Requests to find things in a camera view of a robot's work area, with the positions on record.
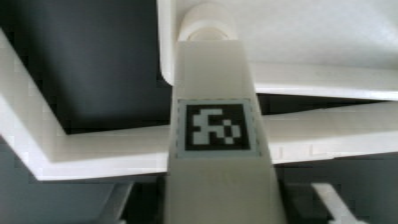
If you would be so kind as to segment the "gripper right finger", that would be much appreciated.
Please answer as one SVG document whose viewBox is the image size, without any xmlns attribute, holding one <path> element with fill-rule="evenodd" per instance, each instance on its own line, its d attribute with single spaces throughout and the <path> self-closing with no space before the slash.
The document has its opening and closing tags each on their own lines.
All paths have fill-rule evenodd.
<svg viewBox="0 0 398 224">
<path fill-rule="evenodd" d="M 314 183 L 312 186 L 328 211 L 331 212 L 333 220 L 330 221 L 330 224 L 370 224 L 354 216 L 335 186 L 330 183 Z"/>
</svg>

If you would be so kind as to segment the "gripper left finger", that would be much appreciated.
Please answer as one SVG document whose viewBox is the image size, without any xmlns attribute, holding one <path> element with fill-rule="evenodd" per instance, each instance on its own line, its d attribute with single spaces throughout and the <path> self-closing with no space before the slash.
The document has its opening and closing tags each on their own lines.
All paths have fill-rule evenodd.
<svg viewBox="0 0 398 224">
<path fill-rule="evenodd" d="M 116 183 L 111 192 L 106 194 L 106 202 L 100 214 L 90 224 L 127 224 L 123 220 L 123 212 L 127 208 L 134 184 Z"/>
</svg>

